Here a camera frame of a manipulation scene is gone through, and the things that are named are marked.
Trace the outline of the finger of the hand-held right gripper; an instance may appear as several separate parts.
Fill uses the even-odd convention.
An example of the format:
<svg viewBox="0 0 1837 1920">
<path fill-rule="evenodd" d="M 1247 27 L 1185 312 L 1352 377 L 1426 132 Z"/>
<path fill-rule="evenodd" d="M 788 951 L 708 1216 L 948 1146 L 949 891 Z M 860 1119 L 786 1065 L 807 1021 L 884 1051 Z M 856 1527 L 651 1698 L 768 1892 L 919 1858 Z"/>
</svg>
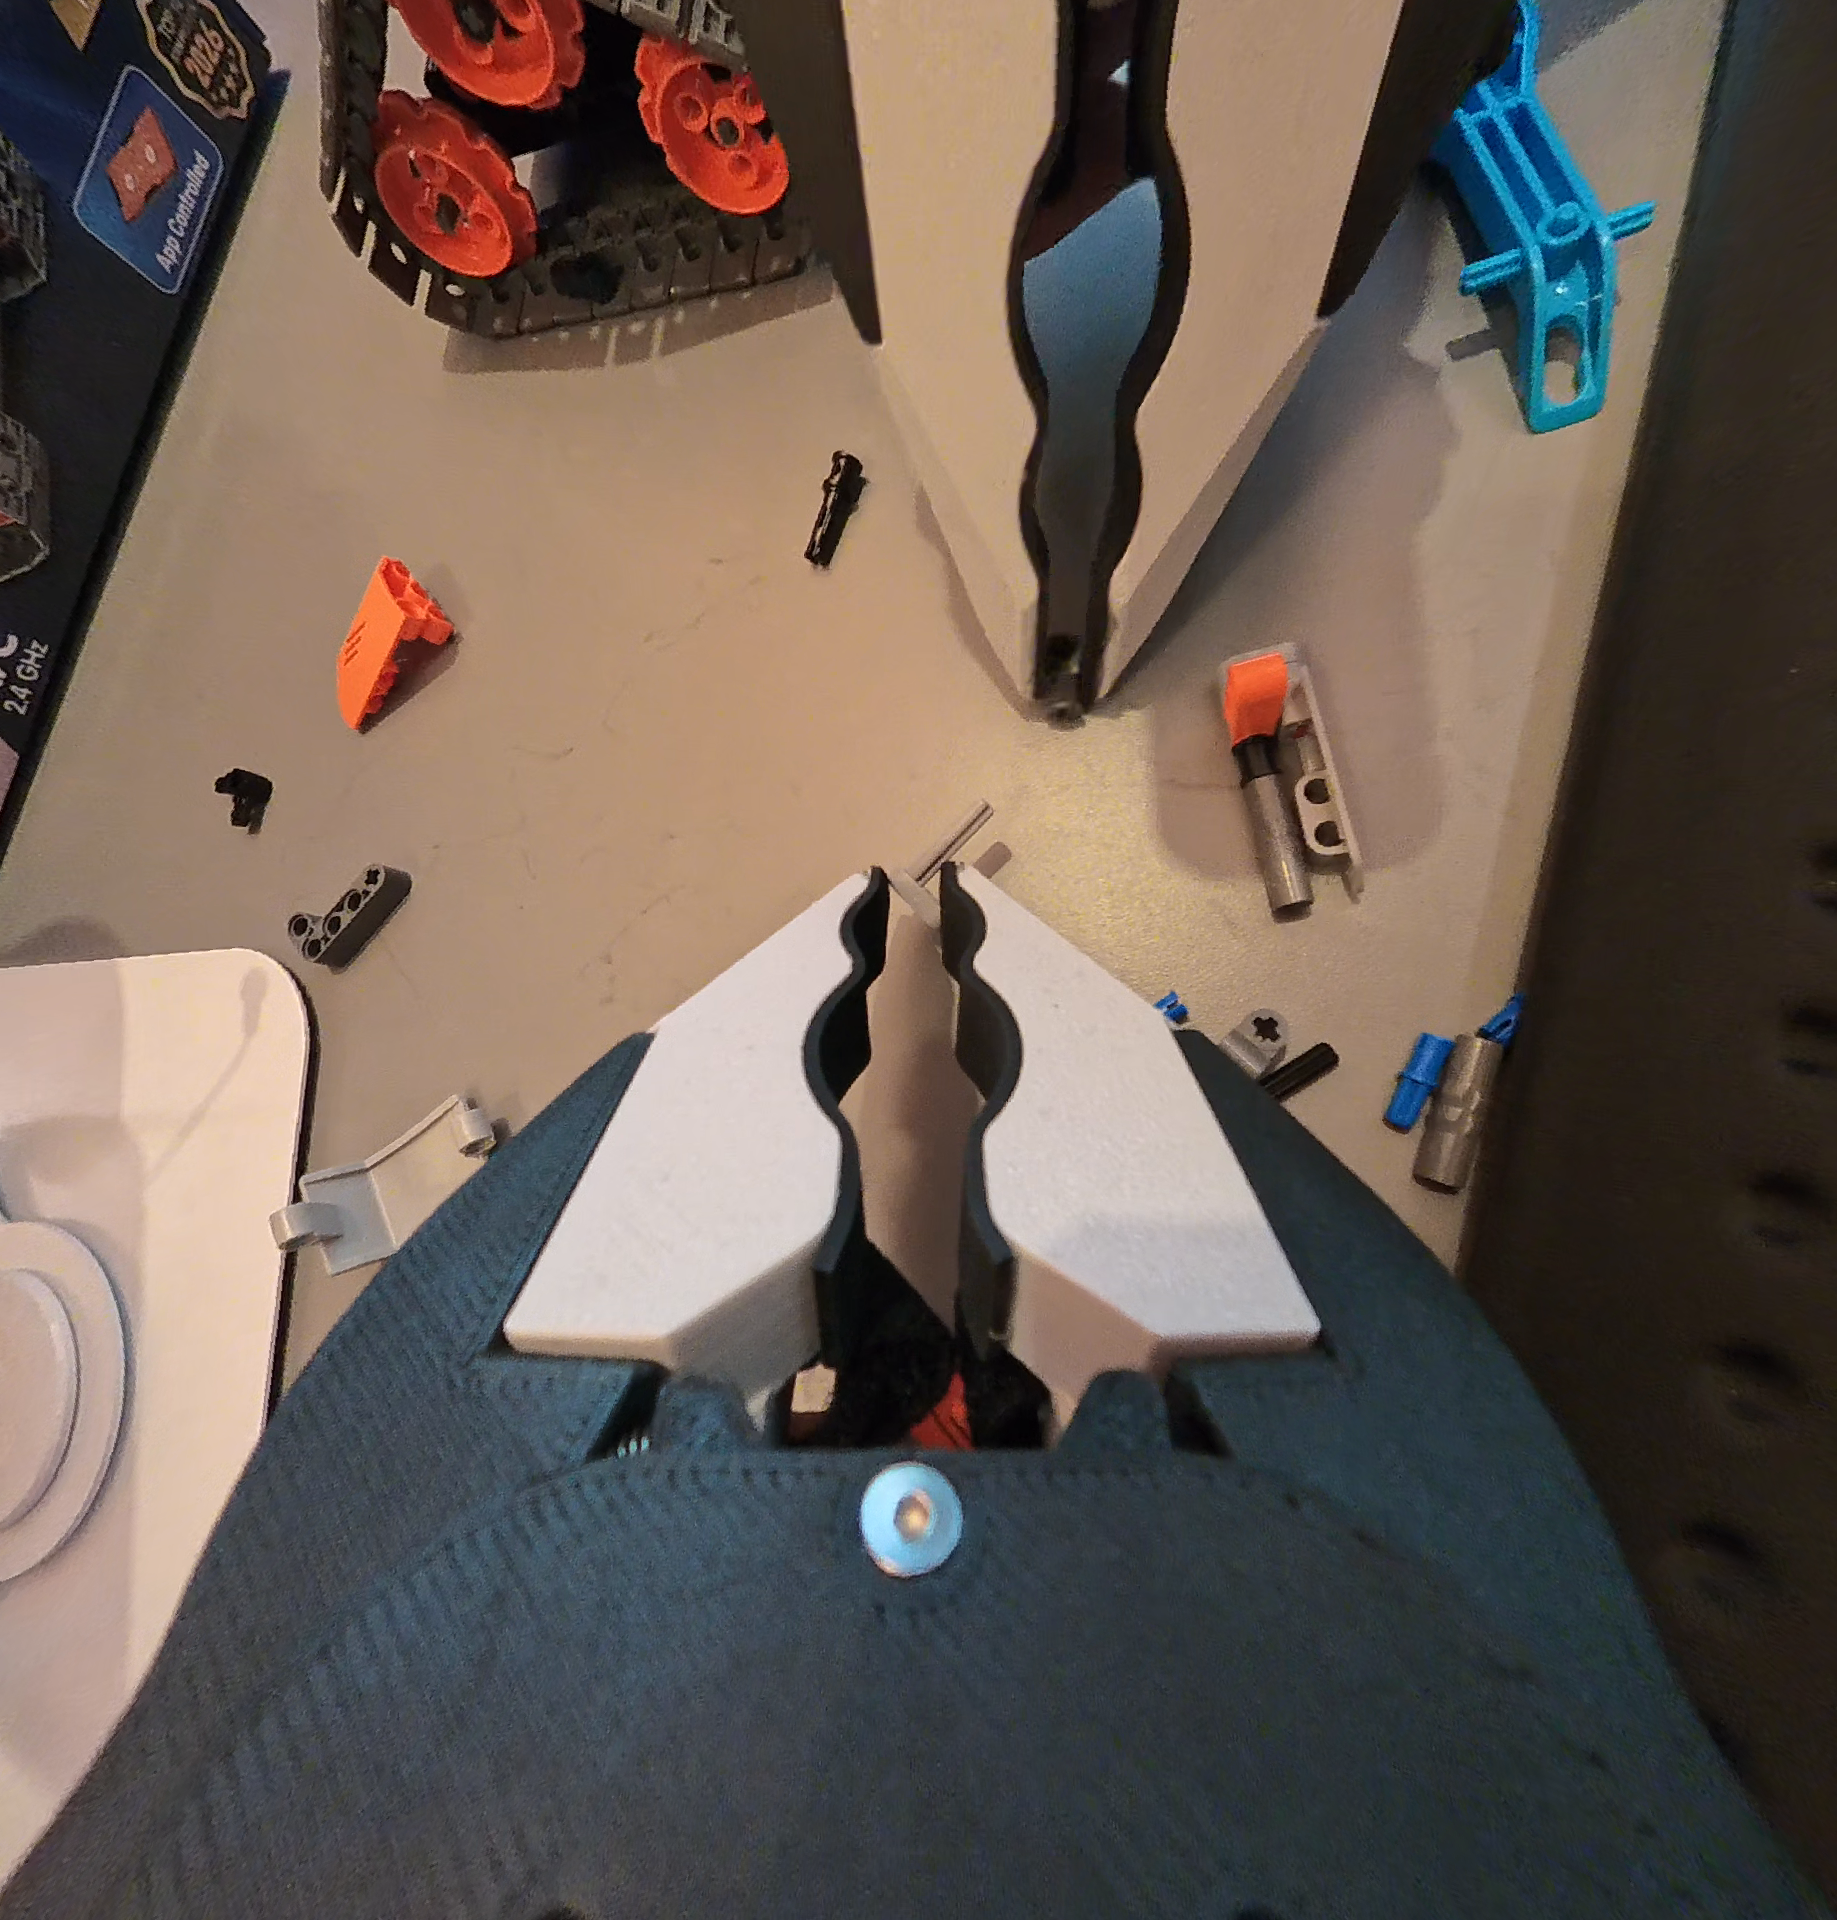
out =
<svg viewBox="0 0 1837 1920">
<path fill-rule="evenodd" d="M 1075 704 L 1134 663 L 1308 366 L 1397 3 L 1141 4 L 1130 132 L 1159 210 Z"/>
<path fill-rule="evenodd" d="M 980 631 L 1040 708 L 1045 558 L 1027 480 L 1044 401 L 1022 236 L 1070 103 L 1072 7 L 846 3 L 841 19 L 881 391 Z"/>
</svg>

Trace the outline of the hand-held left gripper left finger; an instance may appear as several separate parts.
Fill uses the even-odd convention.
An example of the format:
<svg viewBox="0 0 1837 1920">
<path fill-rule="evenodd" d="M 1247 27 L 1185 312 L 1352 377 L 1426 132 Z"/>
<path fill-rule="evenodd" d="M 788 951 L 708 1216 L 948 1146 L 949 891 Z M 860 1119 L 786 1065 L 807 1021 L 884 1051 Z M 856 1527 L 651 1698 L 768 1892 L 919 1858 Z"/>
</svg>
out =
<svg viewBox="0 0 1837 1920">
<path fill-rule="evenodd" d="M 846 876 L 651 1029 L 505 1314 L 511 1349 L 743 1398 L 858 1357 L 873 1309 L 837 1106 L 871 1061 L 887 913 L 881 868 Z"/>
</svg>

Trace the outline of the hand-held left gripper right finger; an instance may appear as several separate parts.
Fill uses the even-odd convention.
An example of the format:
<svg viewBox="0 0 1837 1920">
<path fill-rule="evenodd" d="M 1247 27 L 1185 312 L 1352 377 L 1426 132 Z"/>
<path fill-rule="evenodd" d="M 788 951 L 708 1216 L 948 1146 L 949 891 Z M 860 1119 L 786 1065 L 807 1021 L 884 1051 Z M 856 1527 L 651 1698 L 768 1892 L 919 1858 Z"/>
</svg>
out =
<svg viewBox="0 0 1837 1920">
<path fill-rule="evenodd" d="M 1165 1019 L 965 864 L 939 878 L 974 1445 L 1053 1445 L 1109 1376 L 1309 1357 L 1321 1319 Z"/>
</svg>

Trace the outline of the cyan plastic tool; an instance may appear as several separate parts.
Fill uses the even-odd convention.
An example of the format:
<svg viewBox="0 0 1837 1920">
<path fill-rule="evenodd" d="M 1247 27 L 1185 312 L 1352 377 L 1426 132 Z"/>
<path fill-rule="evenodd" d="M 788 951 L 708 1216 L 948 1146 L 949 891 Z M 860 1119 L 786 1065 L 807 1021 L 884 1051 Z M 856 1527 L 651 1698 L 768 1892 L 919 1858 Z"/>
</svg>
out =
<svg viewBox="0 0 1837 1920">
<path fill-rule="evenodd" d="M 1464 297 L 1503 293 L 1515 314 L 1514 389 L 1535 435 L 1604 405 L 1617 246 L 1651 227 L 1651 202 L 1605 210 L 1537 91 L 1539 7 L 1518 3 L 1507 54 L 1469 86 L 1430 155 L 1478 254 Z"/>
</svg>

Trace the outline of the light grey curved panel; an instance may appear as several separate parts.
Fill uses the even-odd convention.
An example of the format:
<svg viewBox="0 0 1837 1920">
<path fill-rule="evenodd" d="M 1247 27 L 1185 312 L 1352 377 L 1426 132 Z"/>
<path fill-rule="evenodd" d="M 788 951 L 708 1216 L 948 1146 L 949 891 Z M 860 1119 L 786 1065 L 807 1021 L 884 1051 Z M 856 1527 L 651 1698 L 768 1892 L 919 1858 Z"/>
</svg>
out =
<svg viewBox="0 0 1837 1920">
<path fill-rule="evenodd" d="M 500 1143 L 498 1123 L 452 1096 L 371 1157 L 299 1179 L 299 1196 L 267 1217 L 285 1254 L 318 1245 L 330 1275 L 394 1256 L 463 1187 Z"/>
</svg>

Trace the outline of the grey tube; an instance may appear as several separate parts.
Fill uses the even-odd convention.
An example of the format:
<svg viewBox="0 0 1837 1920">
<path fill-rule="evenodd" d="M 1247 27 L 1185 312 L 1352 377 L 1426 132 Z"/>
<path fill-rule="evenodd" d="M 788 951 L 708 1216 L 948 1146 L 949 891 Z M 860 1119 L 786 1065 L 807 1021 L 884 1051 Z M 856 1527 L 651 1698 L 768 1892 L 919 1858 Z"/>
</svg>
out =
<svg viewBox="0 0 1837 1920">
<path fill-rule="evenodd" d="M 1464 1189 L 1505 1058 L 1507 1046 L 1480 1031 L 1456 1039 L 1422 1123 L 1413 1160 L 1416 1183 L 1443 1194 Z"/>
</svg>

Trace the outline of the tracked toy robot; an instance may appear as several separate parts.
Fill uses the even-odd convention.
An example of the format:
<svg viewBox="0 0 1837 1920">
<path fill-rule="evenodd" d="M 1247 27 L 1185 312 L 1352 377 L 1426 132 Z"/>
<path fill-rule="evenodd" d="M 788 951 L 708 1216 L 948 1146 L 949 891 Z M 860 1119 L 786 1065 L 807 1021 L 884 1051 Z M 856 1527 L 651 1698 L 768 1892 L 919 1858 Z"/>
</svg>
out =
<svg viewBox="0 0 1837 1920">
<path fill-rule="evenodd" d="M 690 3 L 323 3 L 321 189 L 403 303 L 479 341 L 798 277 L 785 139 Z"/>
</svg>

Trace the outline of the short dark grey angled beam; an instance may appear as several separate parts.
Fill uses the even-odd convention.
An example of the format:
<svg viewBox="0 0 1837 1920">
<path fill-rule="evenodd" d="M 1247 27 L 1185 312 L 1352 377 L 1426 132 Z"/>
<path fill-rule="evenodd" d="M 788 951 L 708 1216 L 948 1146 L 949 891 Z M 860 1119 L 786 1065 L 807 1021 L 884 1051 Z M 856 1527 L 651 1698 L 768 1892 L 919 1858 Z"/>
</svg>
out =
<svg viewBox="0 0 1837 1920">
<path fill-rule="evenodd" d="M 343 972 L 410 894 L 411 876 L 404 870 L 368 867 L 321 915 L 292 915 L 285 934 L 302 961 Z"/>
</svg>

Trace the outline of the grey orange brick assembly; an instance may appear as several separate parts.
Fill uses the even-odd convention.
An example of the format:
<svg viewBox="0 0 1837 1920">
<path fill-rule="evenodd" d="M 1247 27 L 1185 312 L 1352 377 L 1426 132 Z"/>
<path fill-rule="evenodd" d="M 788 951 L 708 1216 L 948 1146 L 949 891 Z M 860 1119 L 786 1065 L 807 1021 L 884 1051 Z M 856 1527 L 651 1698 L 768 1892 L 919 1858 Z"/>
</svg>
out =
<svg viewBox="0 0 1837 1920">
<path fill-rule="evenodd" d="M 1288 645 L 1223 661 L 1219 705 L 1270 918 L 1308 915 L 1317 876 L 1359 901 L 1359 837 L 1305 656 Z"/>
</svg>

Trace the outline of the white book stand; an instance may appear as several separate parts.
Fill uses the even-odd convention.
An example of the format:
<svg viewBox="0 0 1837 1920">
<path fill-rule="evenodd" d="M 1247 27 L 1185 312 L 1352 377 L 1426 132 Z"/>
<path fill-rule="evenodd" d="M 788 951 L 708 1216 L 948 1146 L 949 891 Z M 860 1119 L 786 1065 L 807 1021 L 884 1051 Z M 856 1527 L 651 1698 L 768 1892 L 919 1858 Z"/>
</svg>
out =
<svg viewBox="0 0 1837 1920">
<path fill-rule="evenodd" d="M 3 1772 L 88 1767 L 265 1428 L 308 1054 L 246 948 L 0 968 L 0 1204 L 99 1261 L 125 1362 L 90 1514 L 0 1586 Z"/>
</svg>

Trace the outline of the orange angled block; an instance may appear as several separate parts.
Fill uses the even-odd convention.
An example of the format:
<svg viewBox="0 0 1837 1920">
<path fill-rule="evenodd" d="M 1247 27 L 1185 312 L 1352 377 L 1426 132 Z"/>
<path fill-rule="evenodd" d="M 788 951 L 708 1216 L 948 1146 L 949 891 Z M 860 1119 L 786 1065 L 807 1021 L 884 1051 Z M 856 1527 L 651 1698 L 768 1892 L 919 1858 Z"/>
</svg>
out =
<svg viewBox="0 0 1837 1920">
<path fill-rule="evenodd" d="M 337 708 L 362 734 L 396 684 L 403 661 L 418 648 L 443 648 L 455 626 L 410 566 L 382 558 L 361 596 L 335 664 Z"/>
</svg>

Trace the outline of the blue toy robot box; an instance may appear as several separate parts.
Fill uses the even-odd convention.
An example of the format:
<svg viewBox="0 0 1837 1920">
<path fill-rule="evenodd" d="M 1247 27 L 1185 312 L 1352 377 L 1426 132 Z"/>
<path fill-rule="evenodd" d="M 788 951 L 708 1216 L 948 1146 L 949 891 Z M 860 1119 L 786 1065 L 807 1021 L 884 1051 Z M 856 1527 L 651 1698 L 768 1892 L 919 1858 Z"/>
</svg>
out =
<svg viewBox="0 0 1837 1920">
<path fill-rule="evenodd" d="M 283 86 L 232 3 L 0 3 L 0 857 Z"/>
</svg>

